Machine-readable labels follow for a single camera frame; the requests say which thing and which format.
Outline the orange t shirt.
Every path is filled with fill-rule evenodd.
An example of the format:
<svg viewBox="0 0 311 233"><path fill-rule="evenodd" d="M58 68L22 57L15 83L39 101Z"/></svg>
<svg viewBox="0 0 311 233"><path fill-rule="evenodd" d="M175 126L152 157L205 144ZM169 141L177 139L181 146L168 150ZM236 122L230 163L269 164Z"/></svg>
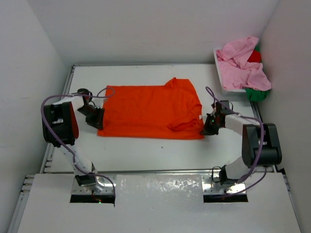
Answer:
<svg viewBox="0 0 311 233"><path fill-rule="evenodd" d="M164 85L107 86L101 137L197 140L204 122L202 105L188 79Z"/></svg>

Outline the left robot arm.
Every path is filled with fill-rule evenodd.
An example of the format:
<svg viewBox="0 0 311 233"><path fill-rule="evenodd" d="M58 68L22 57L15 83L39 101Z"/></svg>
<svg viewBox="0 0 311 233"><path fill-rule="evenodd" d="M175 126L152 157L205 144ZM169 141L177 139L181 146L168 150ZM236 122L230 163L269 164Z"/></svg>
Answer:
<svg viewBox="0 0 311 233"><path fill-rule="evenodd" d="M80 187L99 193L105 187L104 178L97 174L94 164L79 151L76 145L79 128L75 113L84 115L87 125L102 130L104 108L92 102L94 96L85 88L80 88L72 94L61 95L62 99L53 104L46 104L56 97L56 95L48 97L41 105L44 139L58 148L66 157Z"/></svg>

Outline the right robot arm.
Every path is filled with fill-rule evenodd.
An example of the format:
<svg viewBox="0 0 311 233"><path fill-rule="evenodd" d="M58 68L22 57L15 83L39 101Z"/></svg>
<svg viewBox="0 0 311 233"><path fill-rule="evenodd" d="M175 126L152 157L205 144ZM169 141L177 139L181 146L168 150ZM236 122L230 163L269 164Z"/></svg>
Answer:
<svg viewBox="0 0 311 233"><path fill-rule="evenodd" d="M282 152L275 124L264 124L260 119L228 111L213 111L207 114L201 135L218 135L222 128L242 136L242 151L234 162L220 167L217 183L242 183L258 167L267 168L281 163Z"/></svg>

